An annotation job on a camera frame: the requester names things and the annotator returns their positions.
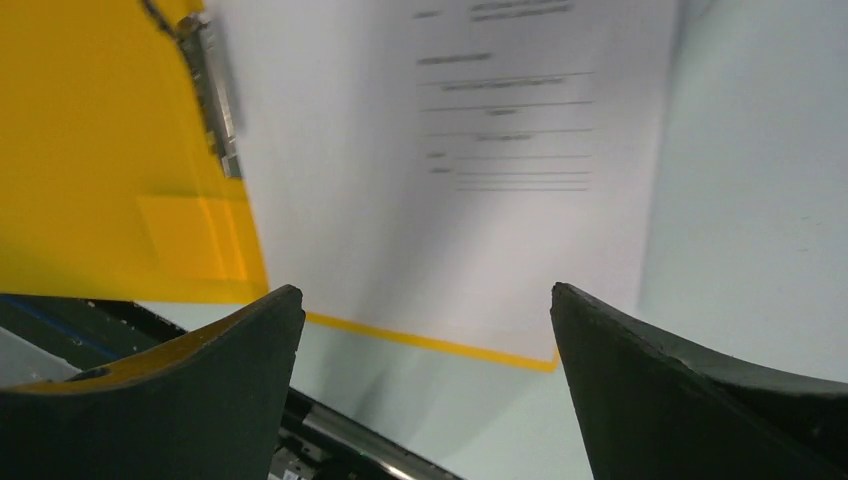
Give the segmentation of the metal folder clip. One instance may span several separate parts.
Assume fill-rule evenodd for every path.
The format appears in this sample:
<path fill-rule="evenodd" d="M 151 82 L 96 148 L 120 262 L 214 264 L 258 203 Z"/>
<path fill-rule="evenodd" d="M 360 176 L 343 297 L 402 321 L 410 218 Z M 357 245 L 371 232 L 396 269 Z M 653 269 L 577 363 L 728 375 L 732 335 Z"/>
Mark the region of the metal folder clip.
<path fill-rule="evenodd" d="M 230 179 L 241 179 L 243 172 L 235 122 L 211 19 L 205 11 L 191 12 L 173 24 L 155 2 L 143 1 L 141 7 L 183 57 L 203 120 L 207 144 L 217 157 L 222 173 Z"/>

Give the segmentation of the yellow plastic folder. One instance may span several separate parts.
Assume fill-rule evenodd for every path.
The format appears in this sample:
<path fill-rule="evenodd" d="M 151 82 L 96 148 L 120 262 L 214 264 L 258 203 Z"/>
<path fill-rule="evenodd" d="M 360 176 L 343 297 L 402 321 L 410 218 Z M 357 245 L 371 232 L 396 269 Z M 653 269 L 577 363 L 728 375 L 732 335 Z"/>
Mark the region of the yellow plastic folder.
<path fill-rule="evenodd" d="M 397 298 L 389 233 L 428 1 L 163 1 L 211 27 L 241 178 L 225 175 L 175 44 L 136 1 L 1 5 L 1 288 L 246 303 L 293 284 L 309 320 L 534 370 L 463 315 Z"/>

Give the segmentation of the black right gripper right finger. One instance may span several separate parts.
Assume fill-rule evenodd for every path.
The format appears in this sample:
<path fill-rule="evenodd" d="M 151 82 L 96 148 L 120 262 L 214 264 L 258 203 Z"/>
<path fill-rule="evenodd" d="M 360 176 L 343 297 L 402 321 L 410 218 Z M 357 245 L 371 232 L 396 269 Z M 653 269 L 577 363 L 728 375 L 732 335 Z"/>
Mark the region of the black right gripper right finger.
<path fill-rule="evenodd" d="M 747 362 L 577 287 L 551 321 L 597 479 L 843 479 L 847 386 Z"/>

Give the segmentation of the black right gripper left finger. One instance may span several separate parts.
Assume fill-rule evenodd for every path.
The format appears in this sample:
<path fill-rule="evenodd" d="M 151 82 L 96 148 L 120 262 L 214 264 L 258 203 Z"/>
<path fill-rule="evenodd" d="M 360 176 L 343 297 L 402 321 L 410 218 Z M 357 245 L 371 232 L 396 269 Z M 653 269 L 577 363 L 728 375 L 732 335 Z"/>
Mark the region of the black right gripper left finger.
<path fill-rule="evenodd" d="M 301 333 L 280 287 L 147 351 L 1 392 L 5 479 L 264 479 Z"/>

